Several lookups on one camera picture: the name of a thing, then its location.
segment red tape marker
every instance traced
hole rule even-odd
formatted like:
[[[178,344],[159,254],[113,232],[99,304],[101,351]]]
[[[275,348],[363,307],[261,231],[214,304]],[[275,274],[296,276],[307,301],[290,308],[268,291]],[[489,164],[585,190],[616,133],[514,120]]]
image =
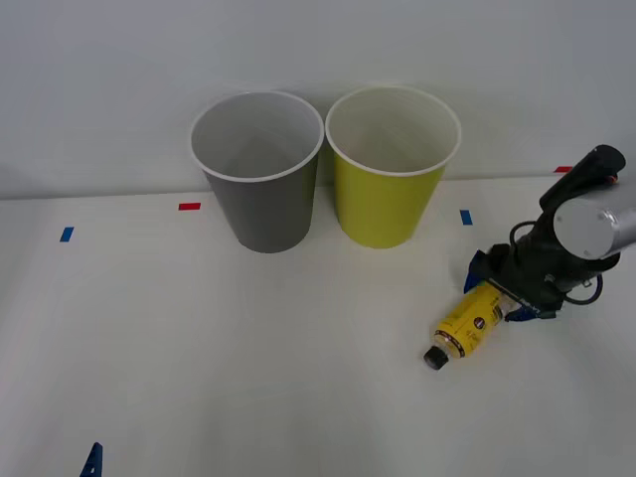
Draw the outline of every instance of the red tape marker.
[[[184,202],[179,204],[180,211],[198,211],[199,209],[201,209],[200,202]]]

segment cup rim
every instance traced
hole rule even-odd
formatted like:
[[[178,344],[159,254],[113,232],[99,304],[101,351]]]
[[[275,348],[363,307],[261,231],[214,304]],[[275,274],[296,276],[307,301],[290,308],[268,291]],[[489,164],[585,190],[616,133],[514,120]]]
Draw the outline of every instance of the cup rim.
[[[363,92],[368,92],[368,91],[371,91],[371,90],[374,90],[374,89],[400,89],[402,91],[409,91],[409,92],[413,92],[415,94],[418,94],[420,96],[423,96],[423,97],[425,97],[427,99],[430,99],[433,102],[436,102],[437,104],[439,104],[442,107],[442,109],[444,109],[448,113],[448,115],[450,116],[450,118],[452,119],[452,121],[455,124],[455,128],[457,129],[457,141],[456,141],[455,146],[453,147],[453,149],[448,154],[448,156],[446,156],[446,158],[443,161],[440,161],[437,164],[435,164],[434,166],[430,166],[430,167],[427,167],[425,169],[418,169],[416,171],[410,171],[410,172],[390,172],[390,171],[382,171],[380,169],[374,169],[372,167],[365,166],[364,164],[361,164],[360,162],[354,161],[351,157],[349,157],[347,154],[345,154],[335,144],[335,141],[331,137],[331,130],[330,130],[331,129],[330,128],[331,118],[333,117],[334,112],[336,111],[338,106],[340,106],[344,101],[346,101],[347,99],[349,99],[350,97],[352,97],[352,96],[354,96],[356,94],[360,94],[360,93],[363,93]],[[457,116],[457,114],[455,114],[455,111],[453,111],[448,104],[446,104],[444,101],[442,101],[440,98],[438,98],[434,94],[431,94],[429,92],[423,91],[423,90],[418,89],[416,87],[403,86],[403,85],[399,85],[399,84],[365,86],[365,87],[361,87],[359,89],[356,89],[355,91],[352,91],[352,92],[342,96],[340,99],[338,99],[336,102],[334,102],[334,104],[329,109],[329,112],[327,113],[327,119],[325,120],[325,134],[327,136],[327,140],[329,141],[329,144],[331,145],[331,147],[338,153],[338,155],[340,157],[342,157],[349,164],[351,164],[352,166],[357,167],[359,169],[362,169],[363,171],[367,171],[367,172],[370,172],[372,174],[378,174],[380,176],[387,176],[387,177],[413,177],[413,176],[420,176],[422,174],[426,174],[428,172],[432,172],[432,171],[435,171],[437,169],[440,169],[440,168],[444,167],[446,164],[448,164],[448,161],[450,161],[455,156],[455,154],[459,150],[459,147],[461,146],[461,142],[462,142],[461,122],[459,121],[459,117]]]
[[[220,172],[217,172],[211,168],[209,168],[208,166],[206,166],[203,162],[201,162],[201,160],[197,157],[197,154],[195,154],[195,151],[192,147],[192,135],[195,132],[195,128],[197,127],[197,124],[199,124],[199,121],[201,120],[201,118],[206,115],[208,113],[208,111],[211,111],[212,109],[214,109],[215,107],[219,106],[220,104],[230,101],[231,99],[234,99],[238,96],[244,96],[244,95],[248,95],[248,94],[273,94],[273,95],[279,95],[279,96],[285,96],[288,98],[291,98],[295,101],[300,102],[301,104],[305,105],[308,107],[308,109],[316,116],[316,119],[318,119],[318,124],[319,124],[319,128],[320,128],[320,133],[318,141],[316,143],[316,146],[313,148],[313,150],[302,160],[300,161],[298,164],[294,165],[293,167],[290,167],[289,169],[285,169],[284,171],[281,172],[277,172],[276,174],[270,174],[269,176],[261,176],[261,177],[237,177],[237,176],[229,176],[226,174],[222,174]],[[268,89],[264,89],[264,90],[251,90],[251,91],[243,91],[243,92],[238,92],[238,93],[234,93],[234,94],[230,94],[229,96],[226,97],[222,97],[221,99],[215,101],[212,103],[212,105],[208,105],[206,106],[206,108],[201,111],[199,114],[197,114],[196,119],[193,121],[192,125],[190,126],[190,131],[188,134],[188,150],[190,151],[190,155],[191,157],[194,159],[195,163],[201,168],[203,169],[204,172],[210,174],[211,176],[214,177],[218,177],[219,179],[224,179],[226,181],[231,181],[231,182],[239,182],[239,183],[244,183],[244,184],[253,184],[253,183],[258,183],[258,182],[267,182],[267,181],[273,181],[274,179],[279,179],[281,177],[285,177],[288,176],[289,174],[296,172],[299,169],[302,169],[306,164],[308,164],[318,153],[318,151],[320,150],[320,147],[322,146],[323,140],[325,138],[325,123],[322,120],[322,116],[320,115],[320,113],[318,112],[318,110],[312,106],[309,101],[303,99],[302,97],[296,96],[295,94],[291,94],[289,92],[285,92],[285,91],[277,91],[277,90],[268,90]]]

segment cable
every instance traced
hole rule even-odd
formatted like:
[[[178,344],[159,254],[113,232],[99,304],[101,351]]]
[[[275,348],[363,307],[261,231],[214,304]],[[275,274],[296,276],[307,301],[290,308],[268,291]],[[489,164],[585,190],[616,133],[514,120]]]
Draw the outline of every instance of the cable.
[[[594,294],[592,296],[590,296],[586,300],[576,300],[566,295],[563,297],[563,301],[566,301],[567,303],[571,303],[572,305],[589,305],[590,303],[595,302],[602,292],[603,292],[603,276],[596,275],[596,291],[594,291]]]
[[[536,223],[537,221],[525,221],[525,222],[519,222],[514,227],[512,227],[510,230],[510,245],[512,247],[515,247],[515,245],[517,245],[517,243],[515,242],[515,233],[517,232],[518,229],[520,229],[521,227],[533,226]]]

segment bottle label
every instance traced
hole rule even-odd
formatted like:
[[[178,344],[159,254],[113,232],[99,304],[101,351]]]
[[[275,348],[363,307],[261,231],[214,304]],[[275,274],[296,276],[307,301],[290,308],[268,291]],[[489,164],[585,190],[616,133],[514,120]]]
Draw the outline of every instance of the bottle label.
[[[468,356],[510,311],[509,301],[497,288],[484,283],[439,323],[433,339],[445,344],[455,358]]]

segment paper cup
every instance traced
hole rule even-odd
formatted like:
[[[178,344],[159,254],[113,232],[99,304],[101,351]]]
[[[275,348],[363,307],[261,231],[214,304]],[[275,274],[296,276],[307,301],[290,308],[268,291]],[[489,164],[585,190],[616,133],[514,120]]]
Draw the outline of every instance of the paper cup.
[[[326,130],[342,230],[373,248],[406,241],[459,149],[457,115],[418,89],[369,87],[336,101]]]
[[[229,97],[195,122],[194,159],[240,243],[271,253],[305,237],[323,137],[318,111],[279,91]]]

